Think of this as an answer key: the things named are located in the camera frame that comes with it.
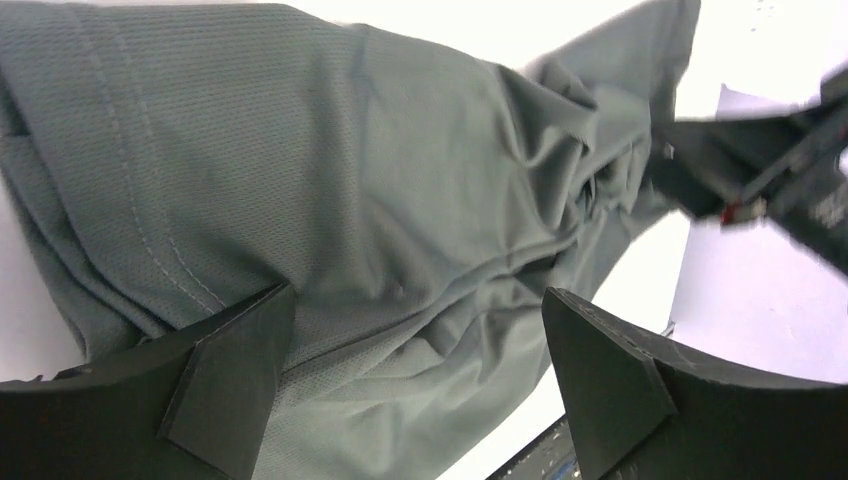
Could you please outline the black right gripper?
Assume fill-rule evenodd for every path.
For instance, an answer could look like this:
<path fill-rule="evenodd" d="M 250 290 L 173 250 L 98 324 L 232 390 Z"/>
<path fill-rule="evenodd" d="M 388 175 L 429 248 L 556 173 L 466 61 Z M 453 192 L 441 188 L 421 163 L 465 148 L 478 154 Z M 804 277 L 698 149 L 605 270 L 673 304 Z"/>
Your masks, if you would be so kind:
<path fill-rule="evenodd" d="M 695 219 L 735 227 L 769 219 L 847 273 L 847 69 L 826 77 L 819 103 L 754 118 L 652 127 L 647 178 Z"/>

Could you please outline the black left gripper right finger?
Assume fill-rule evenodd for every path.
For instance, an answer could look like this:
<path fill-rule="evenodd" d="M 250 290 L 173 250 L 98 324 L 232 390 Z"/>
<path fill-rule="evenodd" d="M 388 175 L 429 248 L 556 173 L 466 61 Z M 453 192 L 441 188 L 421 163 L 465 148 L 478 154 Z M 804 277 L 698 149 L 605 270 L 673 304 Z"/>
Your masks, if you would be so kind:
<path fill-rule="evenodd" d="M 843 479 L 847 388 L 724 360 L 561 289 L 542 315 L 586 479 Z"/>

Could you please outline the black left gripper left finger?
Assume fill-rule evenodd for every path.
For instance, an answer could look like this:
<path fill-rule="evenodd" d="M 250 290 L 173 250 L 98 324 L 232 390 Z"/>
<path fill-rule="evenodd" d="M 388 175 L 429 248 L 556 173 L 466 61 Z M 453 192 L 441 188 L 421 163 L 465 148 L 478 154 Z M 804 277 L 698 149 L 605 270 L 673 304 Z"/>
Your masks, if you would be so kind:
<path fill-rule="evenodd" d="M 289 286 L 133 349 L 1 386 L 5 479 L 248 479 L 289 349 Z"/>

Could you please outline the dark grey t-shirt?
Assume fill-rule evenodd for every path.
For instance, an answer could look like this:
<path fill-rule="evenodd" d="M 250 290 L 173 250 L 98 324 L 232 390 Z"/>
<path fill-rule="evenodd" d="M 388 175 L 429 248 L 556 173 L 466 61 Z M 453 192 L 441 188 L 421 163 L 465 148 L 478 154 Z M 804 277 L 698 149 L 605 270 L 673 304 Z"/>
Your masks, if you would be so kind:
<path fill-rule="evenodd" d="M 259 479 L 434 479 L 534 390 L 545 289 L 591 297 L 701 5 L 648 1 L 526 77 L 286 5 L 1 6 L 1 165 L 88 359 L 298 294 Z"/>

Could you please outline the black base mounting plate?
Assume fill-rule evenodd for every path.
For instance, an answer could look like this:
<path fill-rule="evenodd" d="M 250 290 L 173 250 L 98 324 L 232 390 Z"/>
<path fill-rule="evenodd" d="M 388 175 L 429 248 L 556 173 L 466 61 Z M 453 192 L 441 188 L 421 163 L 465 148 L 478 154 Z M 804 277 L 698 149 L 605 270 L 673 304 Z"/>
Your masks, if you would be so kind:
<path fill-rule="evenodd" d="M 581 479 L 566 415 L 557 419 L 487 477 L 487 480 L 561 479 Z"/>

